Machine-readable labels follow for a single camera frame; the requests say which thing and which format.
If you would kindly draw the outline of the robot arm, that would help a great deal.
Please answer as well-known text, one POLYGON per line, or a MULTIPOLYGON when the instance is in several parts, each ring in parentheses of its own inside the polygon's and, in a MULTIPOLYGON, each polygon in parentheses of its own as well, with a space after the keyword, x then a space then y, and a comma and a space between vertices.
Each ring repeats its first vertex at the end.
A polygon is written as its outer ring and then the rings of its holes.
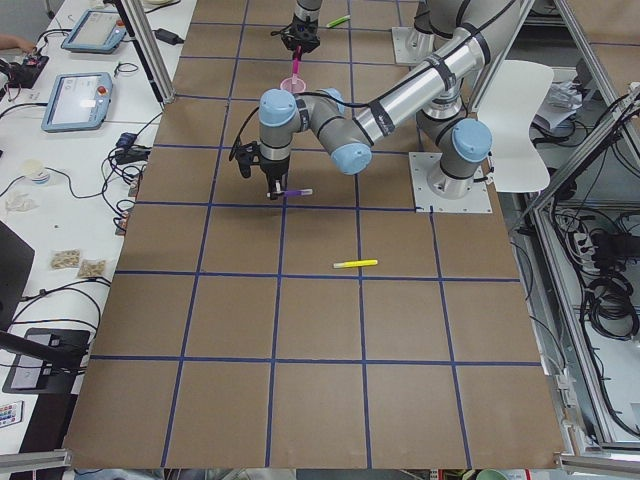
POLYGON ((297 0, 289 25, 280 31, 285 47, 292 52, 311 53, 320 45, 318 36, 321 0, 297 0))
POLYGON ((347 103, 332 88, 299 94, 266 91, 258 108, 260 137, 251 143, 247 160, 235 157, 242 176, 249 177, 257 165, 266 176, 268 198, 284 196, 293 137, 306 131, 342 173, 358 174, 370 164, 378 140, 415 118, 444 150, 437 175, 445 184, 437 193, 449 195, 468 186, 489 153, 492 137, 485 124, 462 114, 461 84, 507 49, 520 12, 518 1, 420 2, 414 29, 435 38, 435 51, 386 92, 358 105, 358 114, 350 118, 344 115, 347 103))

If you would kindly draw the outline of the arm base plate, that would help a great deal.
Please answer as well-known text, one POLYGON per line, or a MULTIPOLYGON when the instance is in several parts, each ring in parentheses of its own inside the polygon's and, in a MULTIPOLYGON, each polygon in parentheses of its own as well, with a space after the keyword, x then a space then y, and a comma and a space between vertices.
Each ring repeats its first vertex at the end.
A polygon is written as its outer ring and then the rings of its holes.
POLYGON ((410 27, 393 27, 391 29, 395 63, 401 66, 414 64, 413 29, 410 27))
POLYGON ((488 186, 480 164, 472 177, 453 179, 441 169, 440 153, 410 152, 414 209, 418 213, 491 214, 488 186))

